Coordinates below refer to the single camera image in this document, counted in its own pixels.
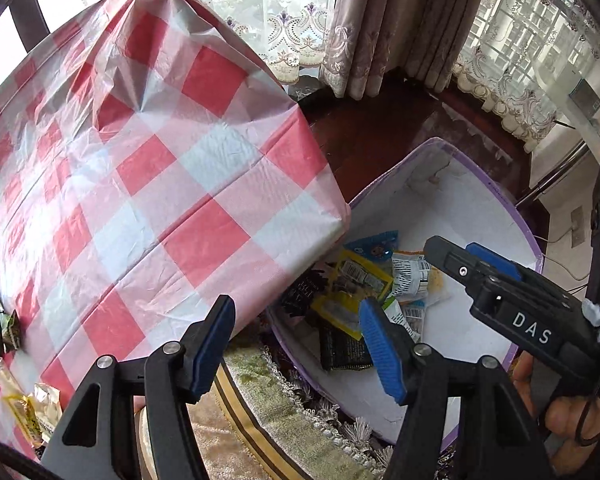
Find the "person right hand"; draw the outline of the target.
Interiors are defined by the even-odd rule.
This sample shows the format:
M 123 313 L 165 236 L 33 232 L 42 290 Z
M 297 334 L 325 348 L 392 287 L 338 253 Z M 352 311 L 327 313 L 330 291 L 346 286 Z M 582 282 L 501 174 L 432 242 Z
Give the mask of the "person right hand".
M 521 352 L 513 368 L 512 382 L 519 393 L 522 402 L 529 413 L 535 417 L 536 409 L 531 397 L 531 377 L 534 359 L 528 352 Z M 574 398 L 555 399 L 547 409 L 545 415 L 545 426 L 558 438 L 563 438 L 564 443 L 550 459 L 558 477 L 566 474 L 574 474 L 580 469 L 595 450 L 596 443 L 582 446 L 576 441 L 578 422 L 583 410 L 586 408 L 586 399 L 583 396 Z M 600 399 L 595 399 L 590 404 L 581 428 L 581 436 L 592 439 L 600 433 Z

